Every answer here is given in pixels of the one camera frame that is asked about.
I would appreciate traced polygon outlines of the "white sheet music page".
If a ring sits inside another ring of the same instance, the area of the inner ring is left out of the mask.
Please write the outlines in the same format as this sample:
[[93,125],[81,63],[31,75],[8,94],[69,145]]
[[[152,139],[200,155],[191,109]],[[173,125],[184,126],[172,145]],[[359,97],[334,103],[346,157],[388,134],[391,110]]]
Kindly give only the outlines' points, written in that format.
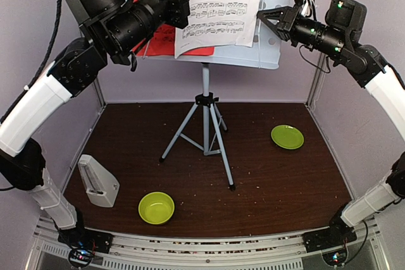
[[202,47],[251,47],[260,0],[190,0],[189,25],[176,30],[175,57]]

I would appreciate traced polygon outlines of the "red sheet music page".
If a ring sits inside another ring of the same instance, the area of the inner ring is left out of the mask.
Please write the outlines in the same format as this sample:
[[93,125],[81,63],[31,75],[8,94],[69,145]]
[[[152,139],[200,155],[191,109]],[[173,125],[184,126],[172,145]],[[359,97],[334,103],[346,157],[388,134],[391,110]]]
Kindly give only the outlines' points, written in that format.
[[[212,56],[214,47],[203,47],[184,53],[184,56]],[[137,53],[137,56],[174,56],[175,27],[162,25],[153,38]]]

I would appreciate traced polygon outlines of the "white perforated music stand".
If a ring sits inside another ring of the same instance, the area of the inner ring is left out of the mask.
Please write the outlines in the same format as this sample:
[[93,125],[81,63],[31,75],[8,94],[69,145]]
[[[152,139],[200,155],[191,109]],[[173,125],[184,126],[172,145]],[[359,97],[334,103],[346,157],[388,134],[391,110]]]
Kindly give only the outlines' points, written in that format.
[[[258,11],[273,9],[289,4],[290,0],[260,0]],[[189,122],[197,108],[202,108],[203,142],[197,148],[204,155],[220,154],[226,156],[222,133],[227,126],[216,105],[217,100],[209,89],[209,68],[212,64],[245,66],[275,70],[279,66],[280,39],[257,18],[256,29],[251,47],[246,46],[215,46],[212,56],[140,56],[142,58],[173,59],[200,63],[202,68],[202,93],[196,96],[195,102],[185,117]]]

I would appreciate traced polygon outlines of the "white metronome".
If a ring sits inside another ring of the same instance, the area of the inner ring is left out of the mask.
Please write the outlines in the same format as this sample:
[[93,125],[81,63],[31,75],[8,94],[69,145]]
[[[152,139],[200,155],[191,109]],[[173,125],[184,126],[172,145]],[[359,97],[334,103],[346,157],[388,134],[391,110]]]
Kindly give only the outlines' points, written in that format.
[[88,154],[80,156],[78,169],[90,202],[98,207],[112,208],[120,190],[116,177]]

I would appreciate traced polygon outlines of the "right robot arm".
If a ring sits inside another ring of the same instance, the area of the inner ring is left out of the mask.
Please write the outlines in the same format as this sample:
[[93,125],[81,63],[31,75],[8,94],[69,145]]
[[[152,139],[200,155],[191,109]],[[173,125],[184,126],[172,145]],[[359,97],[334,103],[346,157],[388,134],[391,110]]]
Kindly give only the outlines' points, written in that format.
[[[301,0],[295,2],[293,7],[258,11],[257,17],[281,40],[320,51],[334,66],[344,66],[404,135],[404,82],[375,47],[359,43],[366,6],[355,0],[331,0],[325,23],[320,23],[303,17]],[[404,156],[400,156],[382,181],[337,211],[325,230],[325,241],[338,245],[361,221],[403,199]]]

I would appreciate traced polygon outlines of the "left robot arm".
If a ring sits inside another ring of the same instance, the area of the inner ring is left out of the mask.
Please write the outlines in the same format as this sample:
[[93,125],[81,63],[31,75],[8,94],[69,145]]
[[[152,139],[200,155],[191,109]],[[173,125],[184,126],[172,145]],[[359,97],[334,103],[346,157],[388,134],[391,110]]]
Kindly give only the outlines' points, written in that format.
[[1,174],[31,194],[59,234],[85,247],[91,234],[82,213],[54,185],[33,134],[62,105],[78,96],[109,61],[137,67],[136,55],[162,25],[185,28],[190,0],[58,0],[66,2],[82,37],[37,73],[1,118]]

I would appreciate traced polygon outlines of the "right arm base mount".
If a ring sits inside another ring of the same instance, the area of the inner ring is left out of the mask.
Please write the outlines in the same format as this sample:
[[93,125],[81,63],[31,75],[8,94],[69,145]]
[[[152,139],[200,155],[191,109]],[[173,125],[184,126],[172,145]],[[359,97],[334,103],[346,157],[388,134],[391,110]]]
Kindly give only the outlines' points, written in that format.
[[353,228],[333,225],[328,228],[306,232],[302,235],[306,252],[321,252],[328,266],[343,266],[349,260],[347,244],[357,240]]

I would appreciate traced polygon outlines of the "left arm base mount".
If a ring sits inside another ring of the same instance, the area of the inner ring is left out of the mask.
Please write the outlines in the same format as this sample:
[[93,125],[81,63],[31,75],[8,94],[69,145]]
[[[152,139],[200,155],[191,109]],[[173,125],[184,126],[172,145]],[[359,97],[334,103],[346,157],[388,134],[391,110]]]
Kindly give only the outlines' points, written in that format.
[[96,258],[96,253],[108,254],[112,245],[111,233],[94,230],[58,230],[58,241],[70,248],[68,262],[74,268],[89,266]]

